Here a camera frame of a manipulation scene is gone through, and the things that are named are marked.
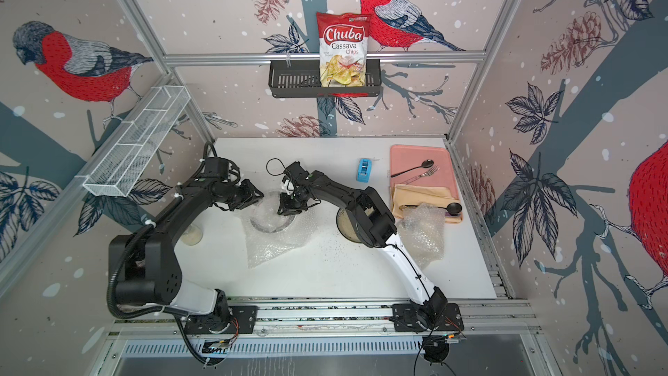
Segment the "cream dinner plate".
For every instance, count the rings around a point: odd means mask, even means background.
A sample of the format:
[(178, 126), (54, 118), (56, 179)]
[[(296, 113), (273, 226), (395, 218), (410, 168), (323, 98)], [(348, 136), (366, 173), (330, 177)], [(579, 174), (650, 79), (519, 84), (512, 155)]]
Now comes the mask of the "cream dinner plate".
[(337, 229), (344, 238), (356, 244), (362, 243), (362, 240), (359, 238), (355, 226), (353, 226), (353, 223), (350, 219), (349, 212), (343, 208), (337, 211), (336, 225)]

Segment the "black ladle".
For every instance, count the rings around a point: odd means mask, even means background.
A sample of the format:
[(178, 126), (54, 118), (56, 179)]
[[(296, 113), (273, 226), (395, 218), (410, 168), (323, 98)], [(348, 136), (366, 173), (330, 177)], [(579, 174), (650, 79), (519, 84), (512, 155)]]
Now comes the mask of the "black ladle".
[(431, 210), (440, 210), (445, 212), (446, 217), (450, 218), (459, 218), (462, 215), (463, 207), (459, 202), (452, 202), (447, 206), (433, 205), (428, 203), (422, 203), (419, 205), (403, 205), (403, 211), (417, 210), (417, 209), (431, 209)]

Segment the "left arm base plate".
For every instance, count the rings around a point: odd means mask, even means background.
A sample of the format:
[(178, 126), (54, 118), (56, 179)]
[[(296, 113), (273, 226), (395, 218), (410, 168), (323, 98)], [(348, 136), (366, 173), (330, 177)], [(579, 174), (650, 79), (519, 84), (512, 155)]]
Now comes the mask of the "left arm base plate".
[(252, 334), (257, 318), (256, 306), (226, 306), (207, 315), (194, 315), (185, 322), (188, 335)]

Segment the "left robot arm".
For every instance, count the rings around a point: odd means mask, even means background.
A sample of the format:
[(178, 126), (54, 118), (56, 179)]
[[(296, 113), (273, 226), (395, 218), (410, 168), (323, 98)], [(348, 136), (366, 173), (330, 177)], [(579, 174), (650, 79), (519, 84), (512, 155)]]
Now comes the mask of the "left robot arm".
[(239, 183), (218, 179), (189, 181), (156, 219), (131, 235), (117, 236), (110, 243), (106, 292), (110, 313), (120, 320), (167, 313), (176, 320), (207, 325), (212, 332), (226, 330), (233, 316), (224, 292), (188, 283), (175, 246), (207, 209), (243, 210), (262, 198), (264, 193), (249, 179)]

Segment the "black spoon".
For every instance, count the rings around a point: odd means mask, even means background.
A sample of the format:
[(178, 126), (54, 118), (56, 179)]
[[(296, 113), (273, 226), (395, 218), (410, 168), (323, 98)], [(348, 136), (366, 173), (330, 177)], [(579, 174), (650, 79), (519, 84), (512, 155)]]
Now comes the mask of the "black spoon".
[(407, 172), (412, 172), (412, 171), (415, 171), (417, 169), (429, 169), (429, 168), (433, 167), (433, 165), (434, 165), (434, 161), (432, 159), (428, 158), (428, 159), (425, 159), (420, 165), (417, 165), (415, 167), (403, 170), (402, 172), (397, 172), (397, 173), (391, 174), (391, 178), (394, 179), (398, 176), (406, 174)]

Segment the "blue tape dispenser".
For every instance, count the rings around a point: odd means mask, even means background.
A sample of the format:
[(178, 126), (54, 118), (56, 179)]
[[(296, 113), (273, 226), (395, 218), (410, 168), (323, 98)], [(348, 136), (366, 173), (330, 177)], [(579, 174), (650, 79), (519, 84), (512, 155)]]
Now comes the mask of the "blue tape dispenser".
[(358, 163), (356, 180), (360, 183), (368, 183), (372, 173), (372, 161), (368, 158), (361, 158)]

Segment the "wooden cutting board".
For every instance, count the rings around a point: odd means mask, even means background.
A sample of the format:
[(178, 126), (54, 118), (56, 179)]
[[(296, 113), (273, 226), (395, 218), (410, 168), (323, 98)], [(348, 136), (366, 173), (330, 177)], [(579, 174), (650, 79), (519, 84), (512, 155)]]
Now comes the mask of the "wooden cutting board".
[[(428, 203), (433, 205), (447, 206), (452, 202), (461, 201), (453, 195), (447, 187), (413, 186), (399, 184), (393, 187), (391, 191), (391, 212), (396, 219), (403, 219), (410, 212), (403, 211), (403, 205), (419, 205)], [(463, 221), (463, 213), (459, 218), (450, 218), (445, 216), (445, 222), (458, 224)]]

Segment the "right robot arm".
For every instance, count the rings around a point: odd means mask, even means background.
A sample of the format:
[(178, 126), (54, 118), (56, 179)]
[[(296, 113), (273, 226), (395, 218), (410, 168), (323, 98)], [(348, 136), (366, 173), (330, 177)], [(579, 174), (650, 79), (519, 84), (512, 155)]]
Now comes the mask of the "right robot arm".
[(335, 205), (337, 229), (348, 240), (379, 250), (392, 265), (410, 299), (404, 307), (409, 317), (392, 321), (413, 332), (457, 331), (461, 325), (442, 290), (422, 273), (408, 254), (389, 207), (372, 187), (345, 186), (323, 172), (307, 172), (299, 162), (283, 169), (284, 191), (279, 195), (278, 215), (293, 216), (327, 202)]

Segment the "Chuba cassava chips bag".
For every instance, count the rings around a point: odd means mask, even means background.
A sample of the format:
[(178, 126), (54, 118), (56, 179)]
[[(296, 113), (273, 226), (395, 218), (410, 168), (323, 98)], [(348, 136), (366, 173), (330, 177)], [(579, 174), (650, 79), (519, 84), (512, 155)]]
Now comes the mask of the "Chuba cassava chips bag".
[(316, 14), (319, 80), (326, 88), (366, 87), (366, 61), (371, 16)]

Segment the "metal fork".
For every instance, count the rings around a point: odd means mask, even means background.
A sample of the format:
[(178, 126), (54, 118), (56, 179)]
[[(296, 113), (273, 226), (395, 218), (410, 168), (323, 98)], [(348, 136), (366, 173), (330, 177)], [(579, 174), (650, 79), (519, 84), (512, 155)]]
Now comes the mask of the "metal fork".
[(439, 170), (438, 166), (433, 166), (430, 169), (428, 169), (426, 172), (423, 172), (413, 178), (407, 179), (406, 181), (403, 182), (404, 185), (409, 185), (412, 184), (420, 179), (428, 178), (434, 175), (437, 171)]

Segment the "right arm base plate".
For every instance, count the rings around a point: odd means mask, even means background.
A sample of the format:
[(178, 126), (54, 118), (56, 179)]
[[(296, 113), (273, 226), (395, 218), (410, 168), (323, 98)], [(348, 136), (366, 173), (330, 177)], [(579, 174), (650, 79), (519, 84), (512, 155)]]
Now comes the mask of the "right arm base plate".
[(462, 332), (464, 323), (457, 304), (449, 303), (440, 312), (426, 306), (394, 304), (389, 321), (396, 332)]

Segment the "white mesh wall basket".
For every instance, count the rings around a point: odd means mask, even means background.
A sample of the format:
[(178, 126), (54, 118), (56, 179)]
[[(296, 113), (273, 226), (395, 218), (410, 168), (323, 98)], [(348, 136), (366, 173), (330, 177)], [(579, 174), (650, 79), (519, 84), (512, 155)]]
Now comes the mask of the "white mesh wall basket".
[(94, 196), (128, 196), (190, 100), (180, 85), (153, 88), (137, 116), (121, 123), (120, 138), (87, 176), (83, 188)]

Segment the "bubble wrap sheet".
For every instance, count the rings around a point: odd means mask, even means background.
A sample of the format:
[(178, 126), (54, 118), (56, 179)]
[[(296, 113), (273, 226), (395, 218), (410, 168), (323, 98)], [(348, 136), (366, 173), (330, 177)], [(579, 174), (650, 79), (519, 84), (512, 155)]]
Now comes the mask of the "bubble wrap sheet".
[(421, 268), (445, 255), (445, 211), (435, 205), (409, 207), (398, 222), (398, 235)]
[(261, 233), (255, 230), (249, 221), (254, 205), (239, 214), (245, 234), (247, 265), (250, 269), (308, 245), (315, 239), (317, 232), (328, 231), (333, 226), (332, 212), (314, 207), (294, 215), (295, 220), (281, 233)]

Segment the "pink tray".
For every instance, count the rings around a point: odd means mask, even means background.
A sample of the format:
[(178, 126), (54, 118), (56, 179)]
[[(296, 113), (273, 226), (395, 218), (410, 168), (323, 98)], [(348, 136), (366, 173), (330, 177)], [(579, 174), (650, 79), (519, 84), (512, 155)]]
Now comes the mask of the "pink tray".
[[(396, 144), (391, 147), (390, 157), (391, 174), (402, 172), (403, 170), (420, 165), (425, 159), (432, 159), (434, 161), (433, 166), (438, 166), (439, 170), (431, 177), (420, 179), (410, 185), (447, 187), (451, 190), (454, 196), (459, 196), (459, 188), (453, 169), (452, 157), (447, 149), (429, 146), (402, 146), (401, 144)], [(394, 179), (390, 178), (391, 187), (403, 184), (407, 179), (413, 178), (427, 170), (428, 169), (417, 169)]]

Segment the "dark rimmed plate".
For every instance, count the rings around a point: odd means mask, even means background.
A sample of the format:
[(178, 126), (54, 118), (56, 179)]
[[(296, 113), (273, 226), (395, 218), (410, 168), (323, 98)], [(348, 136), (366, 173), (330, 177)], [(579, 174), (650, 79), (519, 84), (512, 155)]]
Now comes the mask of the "dark rimmed plate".
[(267, 193), (256, 205), (250, 214), (250, 225), (257, 231), (265, 234), (281, 233), (295, 220), (294, 215), (279, 215), (279, 191)]

